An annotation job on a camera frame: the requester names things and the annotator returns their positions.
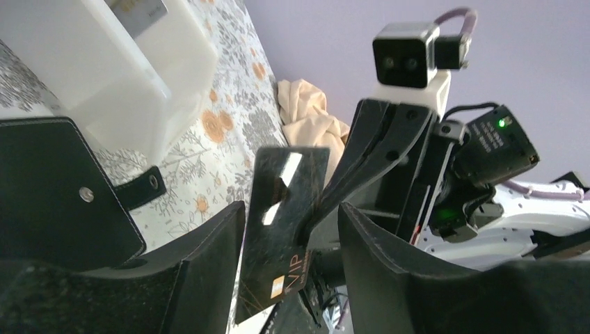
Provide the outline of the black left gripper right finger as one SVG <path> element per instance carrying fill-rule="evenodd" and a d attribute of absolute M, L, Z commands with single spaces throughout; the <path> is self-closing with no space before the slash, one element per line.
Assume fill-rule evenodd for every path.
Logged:
<path fill-rule="evenodd" d="M 356 333 L 589 332 L 588 262 L 476 271 L 408 244 L 347 202 L 337 222 Z"/>

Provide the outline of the stack of cards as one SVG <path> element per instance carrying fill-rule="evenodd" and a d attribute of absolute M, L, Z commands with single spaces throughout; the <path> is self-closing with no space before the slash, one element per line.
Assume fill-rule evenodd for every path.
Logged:
<path fill-rule="evenodd" d="M 168 13 L 162 0 L 108 0 L 106 4 L 132 38 L 138 37 Z"/>

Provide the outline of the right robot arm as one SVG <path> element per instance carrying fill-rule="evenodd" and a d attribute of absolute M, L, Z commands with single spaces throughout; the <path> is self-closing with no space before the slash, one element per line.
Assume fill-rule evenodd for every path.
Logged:
<path fill-rule="evenodd" d="M 547 184 L 515 181 L 539 154 L 506 106 L 479 109 L 462 123 L 425 106 L 362 100 L 297 242 L 339 248 L 337 206 L 348 202 L 421 251 L 473 269 L 587 252 L 589 186 L 575 173 Z"/>

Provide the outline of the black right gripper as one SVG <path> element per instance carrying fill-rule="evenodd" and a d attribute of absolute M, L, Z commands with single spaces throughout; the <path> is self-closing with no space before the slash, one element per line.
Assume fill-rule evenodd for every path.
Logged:
<path fill-rule="evenodd" d="M 304 230 L 314 230 L 338 203 L 398 162 L 435 119 L 425 106 L 360 100 L 344 154 Z M 492 221 L 478 211 L 491 202 L 495 187 L 540 161 L 516 117 L 497 103 L 448 110 L 424 147 L 421 161 L 392 169 L 375 191 L 351 200 L 410 244 L 424 227 L 452 243 L 475 238 Z"/>

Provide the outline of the white plastic card box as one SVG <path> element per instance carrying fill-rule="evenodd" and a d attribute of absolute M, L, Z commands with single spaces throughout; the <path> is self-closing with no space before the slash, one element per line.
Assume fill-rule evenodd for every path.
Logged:
<path fill-rule="evenodd" d="M 106 1 L 2 1 L 1 40 L 95 149 L 160 163 L 198 118 L 216 50 L 187 1 L 132 38 Z"/>

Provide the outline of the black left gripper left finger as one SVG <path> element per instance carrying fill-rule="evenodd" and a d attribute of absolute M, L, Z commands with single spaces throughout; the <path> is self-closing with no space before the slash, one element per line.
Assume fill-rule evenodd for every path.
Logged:
<path fill-rule="evenodd" d="M 119 267 L 1 263 L 2 333 L 224 333 L 245 204 Z"/>

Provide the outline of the black leather card holder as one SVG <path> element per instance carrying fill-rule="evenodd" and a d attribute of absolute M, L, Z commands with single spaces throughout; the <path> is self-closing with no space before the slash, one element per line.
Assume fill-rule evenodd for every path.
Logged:
<path fill-rule="evenodd" d="M 162 196 L 153 166 L 114 186 L 66 117 L 1 121 L 1 259 L 75 271 L 114 267 L 146 247 L 131 211 Z"/>

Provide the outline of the black VIP card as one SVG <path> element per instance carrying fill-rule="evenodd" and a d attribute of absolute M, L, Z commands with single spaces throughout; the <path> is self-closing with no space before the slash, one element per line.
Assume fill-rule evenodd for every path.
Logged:
<path fill-rule="evenodd" d="M 310 252 L 298 242 L 324 189 L 328 148 L 257 151 L 234 320 L 240 324 L 305 287 Z"/>

